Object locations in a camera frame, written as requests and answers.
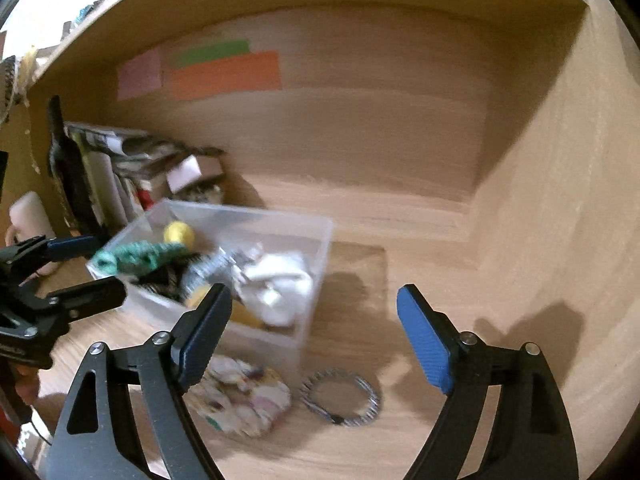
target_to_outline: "clear plastic box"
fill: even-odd
[[[300,251],[314,279],[308,304],[299,314],[290,333],[267,332],[232,321],[220,339],[216,352],[267,365],[289,382],[297,382],[300,357],[324,279],[333,222],[329,218],[262,209],[197,204],[162,200],[146,214],[114,236],[105,248],[148,240],[161,242],[166,225],[180,220],[196,233],[196,249],[213,251],[248,250],[260,242],[266,252]],[[87,268],[95,279],[103,278],[91,263]],[[121,310],[143,319],[157,330],[171,330],[187,309],[176,301],[156,296],[126,283],[127,299]]]

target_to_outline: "metal screw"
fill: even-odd
[[[104,350],[104,343],[102,341],[97,342],[89,346],[89,354],[98,355]]]
[[[473,332],[460,332],[460,341],[465,345],[473,346],[478,342],[478,336]]]
[[[151,341],[154,342],[154,345],[163,345],[169,341],[169,333],[164,331],[156,332],[151,338]]]
[[[529,355],[538,355],[540,353],[540,347],[535,343],[527,343],[524,345],[524,349]]]

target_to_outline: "orange sticky note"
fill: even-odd
[[[118,67],[118,101],[162,88],[160,49],[147,50]]]
[[[178,101],[231,92],[280,90],[278,53],[269,50],[181,68],[174,72],[172,86]]]

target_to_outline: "metal spring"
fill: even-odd
[[[331,413],[324,407],[320,406],[317,402],[311,400],[310,397],[313,391],[313,387],[320,381],[327,378],[351,380],[356,384],[356,386],[367,392],[369,395],[369,405],[365,413],[363,415],[347,418],[337,415],[337,413]],[[340,370],[338,368],[320,370],[319,372],[316,372],[312,376],[306,378],[306,380],[302,383],[302,387],[300,388],[300,396],[302,402],[312,412],[317,413],[336,426],[347,426],[348,428],[357,428],[359,426],[366,426],[367,424],[372,423],[374,420],[376,420],[376,418],[378,418],[378,415],[380,414],[380,405],[382,403],[380,394],[377,393],[373,386],[371,386],[371,384],[369,384],[366,380],[364,380],[358,374]]]
[[[184,271],[180,279],[180,295],[186,300],[201,285],[208,283],[215,275],[221,283],[232,288],[232,267],[236,264],[236,254],[227,254],[222,249],[213,254],[200,254]]]
[[[191,253],[185,254],[184,256],[178,256],[174,262],[181,265],[191,265],[202,261],[204,258],[206,258],[205,254]]]
[[[162,285],[161,283],[144,283],[143,285],[139,285],[139,287],[156,296],[164,296],[171,300],[178,299],[178,289],[175,286]]]

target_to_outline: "yellow ball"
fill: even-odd
[[[171,222],[164,229],[164,241],[167,244],[183,244],[188,250],[193,251],[196,235],[188,224],[184,222]]]

